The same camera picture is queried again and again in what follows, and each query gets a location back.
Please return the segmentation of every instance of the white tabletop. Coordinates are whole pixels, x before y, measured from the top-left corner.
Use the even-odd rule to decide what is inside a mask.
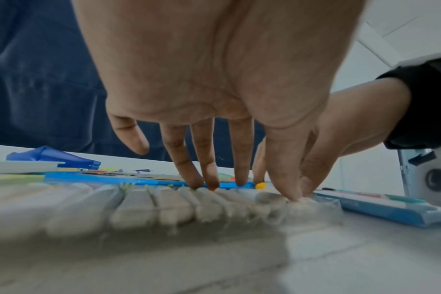
[[[0,148],[0,160],[12,150]],[[86,157],[176,173],[171,163]],[[441,228],[346,213],[343,225],[254,239],[144,238],[0,248],[0,294],[441,293]]]

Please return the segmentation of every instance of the ceiling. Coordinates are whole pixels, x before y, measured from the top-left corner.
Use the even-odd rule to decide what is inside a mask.
[[[363,19],[403,59],[441,52],[441,0],[372,0]]]

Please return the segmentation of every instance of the white wall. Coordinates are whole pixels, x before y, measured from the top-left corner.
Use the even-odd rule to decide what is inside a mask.
[[[389,69],[367,47],[355,41],[337,73],[332,91],[374,80]],[[340,158],[322,185],[358,192],[404,195],[398,154],[382,144]]]

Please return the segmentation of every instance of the blue pen cap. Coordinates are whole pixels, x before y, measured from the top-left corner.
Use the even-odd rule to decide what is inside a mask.
[[[6,160],[12,161],[61,161],[59,168],[77,168],[97,170],[101,162],[91,159],[86,159],[76,155],[69,154],[48,146],[43,146],[26,152],[13,152],[6,156]]]

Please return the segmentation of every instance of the dark clothing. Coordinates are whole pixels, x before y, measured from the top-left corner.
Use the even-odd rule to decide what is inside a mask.
[[[158,124],[139,123],[147,155],[118,140],[106,96],[70,0],[0,0],[0,145],[170,161]],[[255,146],[263,137],[256,124]],[[216,120],[214,146],[217,164],[233,167],[226,120]]]
[[[385,142],[389,149],[441,147],[441,59],[398,67],[379,78],[395,77],[411,91],[411,104]]]

